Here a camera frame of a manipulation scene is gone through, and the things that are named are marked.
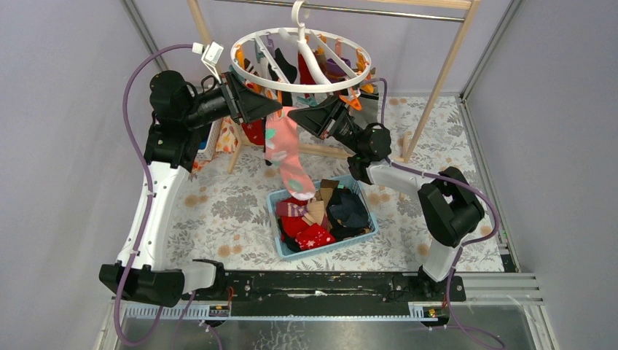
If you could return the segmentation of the red santa sock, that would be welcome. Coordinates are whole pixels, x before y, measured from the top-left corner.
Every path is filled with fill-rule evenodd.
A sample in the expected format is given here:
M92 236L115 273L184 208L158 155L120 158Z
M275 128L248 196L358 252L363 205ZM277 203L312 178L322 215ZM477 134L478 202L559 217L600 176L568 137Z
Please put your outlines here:
M265 145L265 121L256 120L242 123L241 127L250 143L256 146Z

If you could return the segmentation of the white round clip hanger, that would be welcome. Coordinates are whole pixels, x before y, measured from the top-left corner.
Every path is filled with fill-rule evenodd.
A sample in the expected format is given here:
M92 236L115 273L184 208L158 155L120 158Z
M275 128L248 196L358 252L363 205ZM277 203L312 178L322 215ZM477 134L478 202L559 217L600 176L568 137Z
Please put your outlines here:
M301 16L303 10L310 8L306 1L273 1L271 4L291 8L292 26L255 31L236 41L230 49L230 59L242 79L269 90L290 93L345 91L355 98L363 90L373 91L372 59L366 49L344 36L308 28ZM290 44L300 55L298 68L306 72L311 83L302 84L299 79L293 81L284 75L282 65L275 59L275 48L270 44L274 36ZM246 70L243 49L249 44L256 47L257 63L265 61L265 68L272 70L276 78L271 78L267 72L257 76Z

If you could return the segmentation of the pink green patterned sock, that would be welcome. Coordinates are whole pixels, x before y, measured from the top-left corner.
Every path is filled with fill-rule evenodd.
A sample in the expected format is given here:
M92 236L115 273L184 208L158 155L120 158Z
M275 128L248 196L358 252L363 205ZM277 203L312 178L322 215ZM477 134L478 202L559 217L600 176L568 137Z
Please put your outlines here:
M283 185L293 198L308 201L316 193L315 185L300 163L297 124L288 116L294 107L284 106L267 116L265 124L265 159L279 171Z

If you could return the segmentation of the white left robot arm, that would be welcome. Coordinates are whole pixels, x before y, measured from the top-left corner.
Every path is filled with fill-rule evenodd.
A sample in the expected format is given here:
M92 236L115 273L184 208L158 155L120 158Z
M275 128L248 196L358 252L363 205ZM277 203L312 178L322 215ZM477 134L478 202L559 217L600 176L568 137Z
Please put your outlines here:
M150 83L152 123L141 159L146 166L141 198L128 238L116 262L103 264L98 278L121 299L171 308L198 289L206 298L223 296L223 265L194 260L173 267L165 260L173 202L188 182L199 146L217 120L253 122L281 110L277 100L254 92L233 73L198 93L177 71L156 74Z

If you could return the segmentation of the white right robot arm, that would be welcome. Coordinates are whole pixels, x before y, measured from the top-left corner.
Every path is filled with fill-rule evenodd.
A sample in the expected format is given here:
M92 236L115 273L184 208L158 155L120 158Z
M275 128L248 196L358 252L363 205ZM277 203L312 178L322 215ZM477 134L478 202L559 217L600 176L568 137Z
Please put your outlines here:
M445 279L455 268L464 238L485 216L477 191L463 174L454 167L430 174L391 160L389 129L379 122L359 126L337 96L317 106L292 109L286 115L312 135L332 137L351 150L348 167L354 179L418 197L433 238L421 266L425 276L418 280L418 291L427 300L443 295L447 290Z

